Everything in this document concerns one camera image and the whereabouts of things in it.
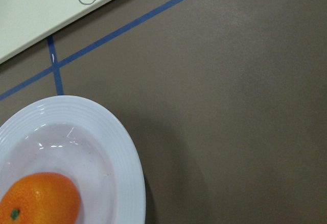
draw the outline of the gray surface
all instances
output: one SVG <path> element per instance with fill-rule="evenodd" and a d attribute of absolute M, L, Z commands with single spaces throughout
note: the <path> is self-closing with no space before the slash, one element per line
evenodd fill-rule
<path fill-rule="evenodd" d="M 166 1 L 105 5 L 54 35 L 59 60 Z M 186 0 L 60 69 L 65 94 L 130 133 L 147 223 L 327 222 L 326 6 Z M 1 65 L 1 91 L 49 66 L 47 51 Z M 54 95 L 51 79 L 2 100 L 0 120 Z"/>

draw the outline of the fruit stem spot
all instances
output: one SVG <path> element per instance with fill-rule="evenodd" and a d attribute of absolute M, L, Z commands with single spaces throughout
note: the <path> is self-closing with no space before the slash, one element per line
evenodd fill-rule
<path fill-rule="evenodd" d="M 12 212 L 11 212 L 11 215 L 10 217 L 13 219 L 13 220 L 16 220 L 19 216 L 19 210 L 18 209 L 13 209 Z"/>

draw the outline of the blue tape line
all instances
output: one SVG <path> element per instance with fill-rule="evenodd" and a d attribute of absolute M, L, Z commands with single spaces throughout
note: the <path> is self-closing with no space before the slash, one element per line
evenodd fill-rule
<path fill-rule="evenodd" d="M 6 92 L 0 94 L 0 101 L 9 97 L 10 95 L 20 91 L 21 89 L 25 88 L 26 86 L 38 81 L 39 79 L 42 79 L 44 76 L 47 76 L 53 71 L 52 67 L 48 67 L 47 69 L 43 70 L 42 72 L 39 72 L 38 74 L 30 77 L 28 80 L 25 80 L 24 82 L 20 83 L 19 85 L 16 85 L 15 87 L 11 88 L 10 90 L 7 90 Z"/>
<path fill-rule="evenodd" d="M 65 59 L 63 59 L 62 61 L 59 62 L 59 66 L 62 67 L 64 65 L 67 65 L 68 63 L 76 60 L 77 58 L 80 58 L 81 56 L 84 56 L 85 54 L 91 52 L 92 50 L 94 50 L 95 48 L 107 43 L 108 41 L 116 38 L 117 36 L 120 36 L 121 34 L 127 32 L 128 30 L 131 30 L 132 28 L 140 25 L 141 23 L 153 18 L 154 16 L 160 14 L 161 12 L 175 6 L 176 4 L 182 2 L 184 0 L 170 0 L 166 3 L 164 3 L 163 5 L 153 9 L 152 11 L 144 14 L 143 16 L 133 20 L 132 22 L 122 26 L 121 28 L 113 31 L 112 33 L 106 35 L 105 37 L 97 40 L 96 42 L 88 45 L 87 47 L 77 51 L 76 53 L 70 55 L 69 57 L 66 57 Z"/>
<path fill-rule="evenodd" d="M 62 81 L 61 81 L 61 75 L 60 75 L 60 69 L 58 66 L 57 61 L 57 53 L 55 44 L 53 41 L 53 36 L 49 36 L 46 41 L 48 42 L 48 48 L 49 48 L 49 54 L 50 54 L 50 62 L 53 68 L 53 76 L 55 78 L 55 85 L 57 90 L 57 95 L 64 95 L 63 93 L 63 87 L 62 87 Z"/>
<path fill-rule="evenodd" d="M 174 5 L 176 5 L 176 4 L 178 4 L 178 3 L 182 2 L 182 1 L 184 1 L 184 0 L 170 0 L 170 1 L 166 2 L 165 4 L 163 4 L 163 5 L 155 8 L 154 10 L 152 10 L 152 11 L 144 14 L 143 16 L 135 19 L 134 21 L 132 21 L 132 22 L 124 25 L 123 27 L 117 29 L 116 31 L 114 31 L 114 32 L 106 35 L 105 37 L 99 39 L 98 41 L 96 41 L 96 42 L 88 45 L 87 47 L 79 50 L 78 52 L 72 54 L 71 56 L 63 59 L 60 62 L 57 62 L 57 57 L 55 55 L 55 61 L 56 61 L 55 67 L 54 66 L 51 66 L 51 67 L 43 70 L 42 72 L 40 72 L 40 73 L 32 76 L 31 78 L 25 80 L 24 82 L 20 83 L 19 85 L 11 88 L 10 90 L 8 90 L 8 91 L 0 94 L 0 101 L 3 100 L 3 99 L 5 99 L 5 98 L 7 98 L 7 97 L 9 97 L 9 96 L 11 96 L 12 94 L 14 94 L 14 93 L 16 93 L 18 91 L 20 91 L 21 89 L 25 88 L 26 86 L 28 86 L 28 85 L 30 85 L 30 84 L 38 81 L 39 79 L 41 79 L 44 76 L 50 74 L 51 72 L 54 73 L 55 80 L 56 80 L 56 75 L 58 75 L 58 77 L 57 77 L 57 79 L 58 79 L 57 80 L 58 81 L 58 87 L 57 87 L 57 83 L 56 83 L 56 88 L 57 88 L 57 93 L 58 94 L 61 93 L 61 91 L 60 91 L 60 85 L 62 87 L 62 81 L 61 81 L 60 73 L 58 72 L 57 74 L 55 74 L 56 70 L 59 70 L 59 68 L 63 67 L 64 65 L 66 65 L 66 64 L 68 64 L 68 63 L 76 60 L 77 58 L 79 58 L 79 57 L 87 54 L 88 52 L 90 52 L 93 49 L 99 47 L 100 45 L 102 45 L 102 44 L 104 44 L 104 43 L 106 43 L 106 42 L 114 39 L 115 37 L 117 37 L 117 36 L 125 33 L 126 31 L 128 31 L 128 30 L 130 30 L 130 29 L 132 29 L 132 28 L 134 28 L 134 27 L 136 27 L 138 25 L 140 25 L 141 23 L 149 20 L 150 18 L 152 18 L 152 17 L 160 14 L 161 12 L 163 12 L 163 11 L 165 11 L 165 10 L 173 7 Z"/>

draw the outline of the orange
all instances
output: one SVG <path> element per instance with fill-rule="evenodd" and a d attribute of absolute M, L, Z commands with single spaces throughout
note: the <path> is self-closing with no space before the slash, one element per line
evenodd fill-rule
<path fill-rule="evenodd" d="M 15 182 L 0 202 L 0 224 L 74 224 L 80 196 L 73 182 L 42 172 Z"/>

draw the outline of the white board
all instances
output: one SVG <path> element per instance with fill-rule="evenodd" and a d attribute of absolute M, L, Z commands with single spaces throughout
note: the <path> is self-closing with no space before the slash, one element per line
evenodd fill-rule
<path fill-rule="evenodd" d="M 0 63 L 111 0 L 0 0 Z"/>

